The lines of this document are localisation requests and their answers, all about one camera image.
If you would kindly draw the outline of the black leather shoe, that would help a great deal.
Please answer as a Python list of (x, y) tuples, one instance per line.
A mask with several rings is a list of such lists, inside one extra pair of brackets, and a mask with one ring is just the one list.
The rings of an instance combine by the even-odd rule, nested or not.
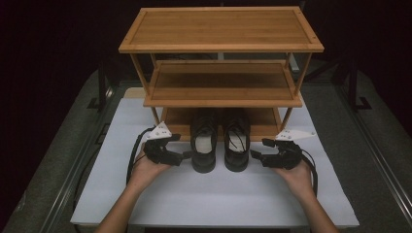
[(251, 125), (243, 109), (223, 110), (224, 164), (232, 172), (244, 171), (249, 162)]
[(198, 173), (209, 173), (216, 165), (218, 120), (214, 109), (199, 109), (190, 125), (191, 164)]

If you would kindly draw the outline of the black metal stand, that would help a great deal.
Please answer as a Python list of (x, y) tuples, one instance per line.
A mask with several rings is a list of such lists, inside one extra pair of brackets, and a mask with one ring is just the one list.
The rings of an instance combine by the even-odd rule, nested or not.
[(92, 98), (87, 105), (89, 109), (96, 109), (98, 113), (102, 112), (107, 104), (107, 74), (108, 61), (103, 60), (97, 69), (98, 96), (96, 98)]
[(356, 113), (358, 110), (371, 110), (371, 106), (365, 97), (358, 97), (358, 68), (353, 58), (342, 61), (334, 75), (338, 85), (347, 85), (347, 99), (349, 106)]

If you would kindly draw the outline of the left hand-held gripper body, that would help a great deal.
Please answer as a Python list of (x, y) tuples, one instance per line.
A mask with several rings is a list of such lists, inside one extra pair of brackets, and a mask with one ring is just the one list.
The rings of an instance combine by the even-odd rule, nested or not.
[(169, 130), (164, 121), (158, 124), (147, 136), (144, 152), (146, 156), (154, 163), (179, 166), (183, 160), (183, 155), (167, 149), (166, 138), (173, 133)]

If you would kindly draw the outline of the wooden three-tier shoe rack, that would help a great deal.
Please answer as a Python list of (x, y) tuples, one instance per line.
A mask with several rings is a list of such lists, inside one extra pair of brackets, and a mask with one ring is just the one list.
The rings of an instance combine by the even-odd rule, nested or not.
[(251, 140), (277, 136), (303, 104), (292, 56), (323, 49), (297, 7), (143, 8), (119, 47), (134, 63), (150, 55), (144, 104), (185, 141), (199, 108), (242, 108)]

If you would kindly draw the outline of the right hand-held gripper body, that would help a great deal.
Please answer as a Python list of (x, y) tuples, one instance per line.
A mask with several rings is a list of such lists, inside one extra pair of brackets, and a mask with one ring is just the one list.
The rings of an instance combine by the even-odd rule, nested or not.
[(303, 153), (304, 150), (296, 144), (295, 140), (314, 137), (314, 132), (305, 132), (296, 129), (284, 129), (275, 136), (277, 150), (274, 154), (263, 154), (261, 164), (263, 167), (283, 168), (290, 170), (296, 167), (301, 161), (305, 161), (312, 171), (316, 170), (316, 163), (312, 156), (308, 159)]

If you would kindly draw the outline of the person's right hand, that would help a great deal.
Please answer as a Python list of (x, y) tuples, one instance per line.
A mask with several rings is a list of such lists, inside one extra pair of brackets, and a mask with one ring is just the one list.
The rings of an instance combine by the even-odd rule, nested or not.
[(285, 180), (288, 188), (299, 202), (308, 202), (315, 198), (311, 171), (306, 163), (300, 162), (290, 170), (274, 168), (273, 171)]

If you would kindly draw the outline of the person's left hand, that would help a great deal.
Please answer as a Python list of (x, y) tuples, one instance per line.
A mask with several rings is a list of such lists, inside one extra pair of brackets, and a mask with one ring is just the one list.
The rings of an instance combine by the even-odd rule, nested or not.
[(146, 189), (162, 172), (170, 168), (170, 165), (156, 164), (152, 162), (146, 156), (144, 147), (145, 146), (142, 146), (137, 158), (135, 159), (131, 177), (127, 183), (128, 187), (131, 187), (134, 191), (140, 192)]

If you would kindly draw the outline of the white table cover sheet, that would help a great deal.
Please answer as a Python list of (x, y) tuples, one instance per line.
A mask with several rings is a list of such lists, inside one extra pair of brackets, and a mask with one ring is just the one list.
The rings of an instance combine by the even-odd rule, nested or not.
[[(153, 125), (140, 98), (120, 100), (103, 146), (71, 217), (74, 224), (94, 225), (109, 212), (125, 187), (126, 171), (137, 136)], [(290, 129), (309, 133), (298, 141), (314, 158), (319, 176), (318, 199), (338, 227), (359, 221), (344, 194), (306, 108), (292, 111)], [(307, 223), (284, 180), (251, 159), (240, 173), (228, 171), (224, 149), (217, 147), (217, 164), (207, 174), (195, 172), (189, 161), (162, 173), (143, 192), (131, 223), (153, 227), (293, 228)]]

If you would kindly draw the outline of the wooden board under sheet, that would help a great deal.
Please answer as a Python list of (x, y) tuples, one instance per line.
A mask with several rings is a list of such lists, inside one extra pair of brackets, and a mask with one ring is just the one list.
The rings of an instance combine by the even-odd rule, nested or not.
[(123, 97), (124, 98), (145, 98), (146, 91), (143, 87), (131, 87), (125, 91)]

